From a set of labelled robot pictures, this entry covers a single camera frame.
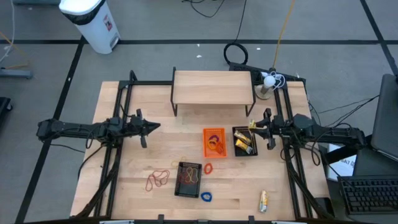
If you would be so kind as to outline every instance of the yellow cable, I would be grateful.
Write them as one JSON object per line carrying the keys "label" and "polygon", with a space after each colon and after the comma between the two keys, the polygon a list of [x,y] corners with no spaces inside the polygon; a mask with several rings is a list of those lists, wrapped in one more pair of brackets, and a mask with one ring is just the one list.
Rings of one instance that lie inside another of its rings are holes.
{"label": "yellow cable", "polygon": [[283,34],[284,31],[285,31],[285,27],[286,27],[287,21],[289,20],[289,16],[290,16],[290,14],[292,13],[293,6],[294,6],[294,2],[295,2],[295,0],[292,0],[292,3],[291,3],[291,5],[290,5],[289,12],[287,13],[287,16],[286,16],[286,19],[285,19],[285,22],[284,22],[284,26],[282,27],[282,30],[280,31],[279,39],[278,39],[278,44],[276,45],[274,64],[272,65],[272,68],[275,68],[276,59],[278,58],[278,50],[279,50],[280,40],[281,40],[281,38],[282,38],[282,34]]}
{"label": "yellow cable", "polygon": [[27,54],[23,50],[20,50],[17,46],[15,46],[15,44],[13,44],[1,31],[0,31],[0,35],[11,45],[11,47],[14,47],[15,49],[17,49],[18,52],[27,59],[27,63],[25,63],[25,64],[13,65],[10,67],[6,67],[6,69],[28,66],[29,65],[29,57],[27,56]]}

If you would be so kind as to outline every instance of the black basket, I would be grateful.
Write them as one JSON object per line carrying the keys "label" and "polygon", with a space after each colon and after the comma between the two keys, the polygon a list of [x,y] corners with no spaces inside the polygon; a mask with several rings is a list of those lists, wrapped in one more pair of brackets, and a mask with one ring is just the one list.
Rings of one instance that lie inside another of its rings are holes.
{"label": "black basket", "polygon": [[[194,169],[192,172],[192,183],[187,182],[189,177],[187,177],[187,169]],[[180,162],[178,164],[178,172],[177,172],[177,181],[175,182],[175,196],[183,196],[183,197],[199,197],[200,191],[200,177],[201,177],[201,164],[194,164],[191,162]]]}
{"label": "black basket", "polygon": [[[238,138],[233,135],[235,133],[235,131],[239,131],[240,133],[242,133],[243,135],[245,135],[246,137],[248,137],[251,140],[250,143],[250,147],[253,148],[253,150],[251,151],[250,154],[248,154],[247,152],[245,152],[244,150],[242,150],[240,147],[235,146],[236,140],[238,140]],[[258,156],[258,151],[257,151],[257,143],[256,143],[256,137],[250,134],[250,131],[248,129],[247,126],[241,126],[241,127],[232,127],[232,135],[234,137],[234,148],[235,148],[235,156]]]}

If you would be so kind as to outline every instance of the wooden table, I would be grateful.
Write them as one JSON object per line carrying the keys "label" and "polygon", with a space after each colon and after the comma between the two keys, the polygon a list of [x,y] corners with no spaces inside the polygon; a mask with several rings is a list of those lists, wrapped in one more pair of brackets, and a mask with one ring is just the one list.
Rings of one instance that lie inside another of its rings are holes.
{"label": "wooden table", "polygon": [[[307,97],[301,82],[288,82],[293,114],[310,116]],[[103,82],[93,122],[112,116],[118,82]],[[133,86],[129,113],[140,108],[148,121],[161,123],[147,137],[148,148],[141,148],[139,137],[124,140],[121,165],[113,206],[113,219],[157,219],[164,214],[166,220],[294,220],[285,162],[280,158],[281,140],[276,138],[275,149],[267,150],[266,140],[257,136],[258,156],[235,157],[233,126],[246,126],[250,119],[259,121],[266,108],[276,113],[273,98],[258,100],[247,118],[238,105],[181,105],[175,117],[170,106],[171,86]],[[203,128],[224,127],[228,156],[225,159],[203,158]],[[96,142],[88,149],[88,157],[99,146]],[[82,210],[96,192],[104,160],[103,149],[84,166],[76,189],[71,215]],[[173,161],[185,156],[187,162],[213,164],[210,175],[202,174],[201,192],[211,192],[213,201],[200,198],[174,196],[177,169]],[[314,197],[329,197],[322,166],[315,166],[309,151],[302,150],[307,185]],[[161,187],[145,191],[148,175],[154,170],[170,171],[169,181]],[[269,193],[266,213],[258,211],[261,190]],[[302,194],[297,188],[302,216],[305,210]],[[105,193],[102,212],[108,193]]]}

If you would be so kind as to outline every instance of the red rubber band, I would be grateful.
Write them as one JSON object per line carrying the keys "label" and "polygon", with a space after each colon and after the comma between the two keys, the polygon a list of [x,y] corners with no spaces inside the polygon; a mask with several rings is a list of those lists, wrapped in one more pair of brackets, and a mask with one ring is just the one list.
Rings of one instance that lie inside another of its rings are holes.
{"label": "red rubber band", "polygon": [[210,174],[213,171],[213,165],[211,163],[207,163],[204,168],[205,174]]}

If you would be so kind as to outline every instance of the blue rubber band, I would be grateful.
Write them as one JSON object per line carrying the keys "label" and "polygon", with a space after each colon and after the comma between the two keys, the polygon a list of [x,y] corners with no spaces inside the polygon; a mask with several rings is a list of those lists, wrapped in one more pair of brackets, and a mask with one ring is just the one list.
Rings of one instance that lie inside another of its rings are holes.
{"label": "blue rubber band", "polygon": [[202,200],[204,200],[205,202],[211,202],[213,196],[211,195],[210,192],[203,192],[202,194],[200,194],[200,197]]}

